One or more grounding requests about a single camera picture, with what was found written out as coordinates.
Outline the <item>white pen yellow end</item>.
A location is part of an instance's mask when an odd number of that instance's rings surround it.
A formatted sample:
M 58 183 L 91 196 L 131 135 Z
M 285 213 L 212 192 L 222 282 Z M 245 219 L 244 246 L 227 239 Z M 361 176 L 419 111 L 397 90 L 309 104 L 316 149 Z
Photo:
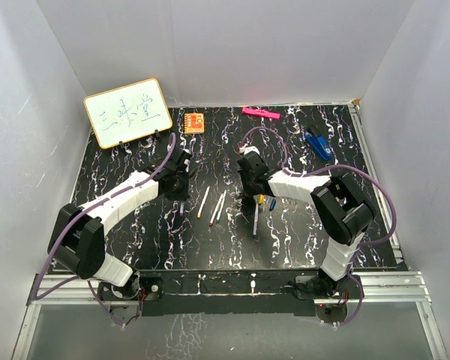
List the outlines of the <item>white pen yellow end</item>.
M 199 211 L 197 213 L 197 219 L 200 219 L 202 217 L 203 208 L 204 208 L 204 205 L 206 204 L 206 200 L 209 195 L 209 191 L 210 191 L 210 186 L 207 186 L 207 188 L 205 189 L 203 198 L 202 198 L 202 202 L 200 203 L 200 206 L 199 206 Z

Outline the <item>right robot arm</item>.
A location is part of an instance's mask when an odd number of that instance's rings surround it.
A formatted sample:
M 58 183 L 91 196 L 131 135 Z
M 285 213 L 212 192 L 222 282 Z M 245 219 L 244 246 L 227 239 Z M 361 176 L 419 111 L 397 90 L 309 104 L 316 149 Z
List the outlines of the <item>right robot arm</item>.
M 301 292 L 316 296 L 339 296 L 347 286 L 347 270 L 376 212 L 349 173 L 343 175 L 290 175 L 271 169 L 254 146 L 239 150 L 238 174 L 247 197 L 269 197 L 302 201 L 315 207 L 329 236 L 325 259 L 318 275 Z

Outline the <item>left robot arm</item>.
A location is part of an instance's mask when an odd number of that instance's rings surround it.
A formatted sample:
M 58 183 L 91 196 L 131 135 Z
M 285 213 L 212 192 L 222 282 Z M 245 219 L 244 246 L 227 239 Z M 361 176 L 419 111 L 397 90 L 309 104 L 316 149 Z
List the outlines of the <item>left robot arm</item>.
M 191 154 L 171 147 L 164 162 L 134 171 L 121 184 L 80 206 L 64 205 L 57 216 L 48 254 L 82 280 L 108 283 L 121 299 L 140 291 L 140 273 L 105 250 L 108 232 L 146 203 L 164 197 L 174 202 L 188 198 Z

